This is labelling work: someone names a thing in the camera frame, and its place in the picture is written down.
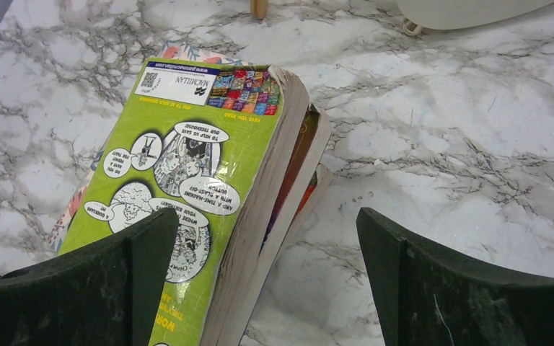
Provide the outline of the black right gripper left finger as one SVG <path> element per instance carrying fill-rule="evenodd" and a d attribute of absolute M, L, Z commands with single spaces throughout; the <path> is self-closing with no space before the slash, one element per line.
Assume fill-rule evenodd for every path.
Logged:
<path fill-rule="evenodd" d="M 147 345 L 179 224 L 165 208 L 0 275 L 0 345 Z"/>

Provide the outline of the wooden dowel rack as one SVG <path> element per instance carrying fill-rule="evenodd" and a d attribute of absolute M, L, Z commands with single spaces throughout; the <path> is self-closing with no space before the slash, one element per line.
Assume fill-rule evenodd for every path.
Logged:
<path fill-rule="evenodd" d="M 251 0 L 250 12 L 255 19 L 262 20 L 268 11 L 268 0 Z"/>

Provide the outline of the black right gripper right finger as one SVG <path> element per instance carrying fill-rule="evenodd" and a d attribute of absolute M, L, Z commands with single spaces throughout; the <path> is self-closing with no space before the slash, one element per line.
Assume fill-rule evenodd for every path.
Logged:
<path fill-rule="evenodd" d="M 554 278 L 475 259 L 371 208 L 356 229 L 386 345 L 554 345 Z"/>

